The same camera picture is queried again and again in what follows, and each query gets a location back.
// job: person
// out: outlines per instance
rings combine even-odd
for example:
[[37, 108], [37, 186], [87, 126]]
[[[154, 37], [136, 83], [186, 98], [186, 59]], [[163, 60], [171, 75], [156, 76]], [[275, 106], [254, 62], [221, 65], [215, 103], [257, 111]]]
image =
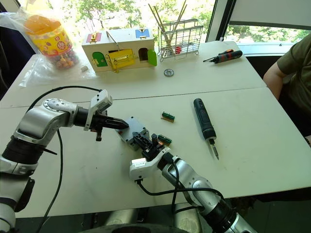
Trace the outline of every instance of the person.
[[[283, 84], [290, 74], [290, 81]], [[311, 34], [280, 57], [263, 80], [311, 145]]]

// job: floor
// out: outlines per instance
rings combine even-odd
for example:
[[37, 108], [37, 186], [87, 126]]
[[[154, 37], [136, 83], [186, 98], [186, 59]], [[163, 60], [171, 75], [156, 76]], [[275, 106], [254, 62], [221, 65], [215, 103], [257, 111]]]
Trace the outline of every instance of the floor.
[[[95, 226], [103, 225], [109, 213], [96, 216]], [[41, 233], [78, 233], [89, 229], [92, 215], [73, 215], [50, 217]], [[310, 232], [311, 201], [256, 201], [254, 209], [245, 216], [248, 223], [258, 233], [305, 233]], [[40, 218], [17, 219], [17, 228], [21, 233], [35, 232]], [[152, 207], [148, 212], [147, 223], [172, 225], [170, 206]], [[212, 233], [211, 228], [201, 219], [204, 233]]]

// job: table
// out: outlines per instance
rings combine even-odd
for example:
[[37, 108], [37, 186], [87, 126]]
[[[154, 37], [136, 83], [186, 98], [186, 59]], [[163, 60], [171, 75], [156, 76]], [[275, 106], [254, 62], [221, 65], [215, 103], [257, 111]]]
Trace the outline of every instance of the table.
[[[201, 134], [193, 108], [195, 98], [203, 100], [213, 122], [219, 161]], [[79, 104], [88, 106], [88, 102]], [[26, 109], [0, 109], [0, 151]], [[162, 111], [174, 114], [175, 122], [160, 119]], [[266, 87], [116, 100], [108, 114], [122, 119], [134, 116], [151, 133], [170, 137], [172, 154], [188, 162], [225, 198], [311, 186], [311, 149]], [[131, 151], [114, 130], [104, 129], [103, 142], [95, 142], [95, 133], [84, 132], [81, 127], [60, 131], [64, 175], [51, 216], [171, 202], [171, 195], [150, 197], [129, 180], [129, 163], [140, 157], [140, 152]], [[57, 136], [47, 148], [59, 152]], [[59, 155], [44, 153], [32, 176], [36, 183], [30, 202], [17, 217], [43, 216], [56, 190], [58, 176]], [[173, 187], [159, 171], [144, 179], [143, 184], [150, 191]], [[181, 194], [177, 202], [185, 202]]]
[[[227, 49], [239, 50], [234, 42], [203, 43], [200, 45], [199, 55], [188, 54], [186, 59], [178, 61], [165, 59], [162, 63], [158, 62], [156, 67], [121, 70], [119, 74], [112, 71], [100, 72], [98, 73], [99, 78], [75, 82], [74, 85], [107, 89], [115, 100], [266, 86], [244, 56], [220, 64], [202, 62]], [[21, 71], [0, 102], [0, 108], [29, 106], [40, 94], [48, 90], [59, 86], [73, 85], [63, 81], [66, 80], [63, 77], [61, 82], [47, 85], [27, 88], [18, 86], [37, 57], [38, 55], [34, 55]], [[163, 72], [167, 68], [173, 69], [175, 75], [165, 77]], [[59, 98], [74, 102], [90, 101], [91, 95], [92, 92], [88, 90], [63, 90], [57, 93]]]

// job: olive green shirt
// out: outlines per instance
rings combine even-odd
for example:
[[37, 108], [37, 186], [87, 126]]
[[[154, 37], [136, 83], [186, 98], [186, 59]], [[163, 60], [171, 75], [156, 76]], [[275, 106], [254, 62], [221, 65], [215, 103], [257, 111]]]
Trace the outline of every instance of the olive green shirt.
[[311, 120], [311, 34], [293, 45], [277, 65], [284, 74], [295, 72], [284, 91]]

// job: wooden toy house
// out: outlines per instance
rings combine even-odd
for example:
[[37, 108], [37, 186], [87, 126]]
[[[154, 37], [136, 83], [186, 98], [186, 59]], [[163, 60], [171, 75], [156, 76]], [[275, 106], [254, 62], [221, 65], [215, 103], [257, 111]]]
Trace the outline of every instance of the wooden toy house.
[[88, 34], [82, 48], [95, 72], [156, 66], [149, 29], [117, 29]]

